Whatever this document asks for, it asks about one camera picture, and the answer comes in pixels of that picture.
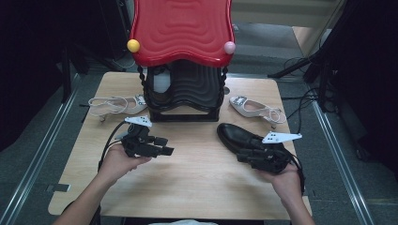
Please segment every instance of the white high heel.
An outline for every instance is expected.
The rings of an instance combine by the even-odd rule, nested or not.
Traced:
[[[136,114],[146,109],[142,95],[134,97],[93,97],[88,100],[91,115],[98,116],[100,121],[105,120],[108,113]]]
[[[286,121],[286,115],[279,108],[271,108],[243,96],[230,97],[229,102],[238,113],[245,117],[261,116],[272,125],[282,124]]]

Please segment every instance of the pink ball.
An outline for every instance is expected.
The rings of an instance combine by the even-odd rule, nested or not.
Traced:
[[[225,53],[227,53],[227,54],[233,54],[236,47],[237,47],[237,46],[235,45],[234,42],[232,42],[232,41],[227,41],[227,42],[224,44]]]

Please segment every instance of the person's right hand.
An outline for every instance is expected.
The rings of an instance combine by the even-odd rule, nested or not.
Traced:
[[[301,199],[300,180],[296,166],[287,164],[286,168],[278,174],[264,171],[258,171],[258,173],[272,184],[282,202],[289,199]]]

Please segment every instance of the yellow ball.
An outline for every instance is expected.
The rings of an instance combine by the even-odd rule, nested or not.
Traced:
[[[127,42],[127,48],[132,53],[137,53],[140,50],[140,42],[136,39],[131,39]]]

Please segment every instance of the person's left hand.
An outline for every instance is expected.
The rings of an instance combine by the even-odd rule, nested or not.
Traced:
[[[137,169],[137,166],[148,162],[150,159],[151,157],[129,157],[122,144],[114,144],[108,150],[98,176],[113,185],[120,177]]]

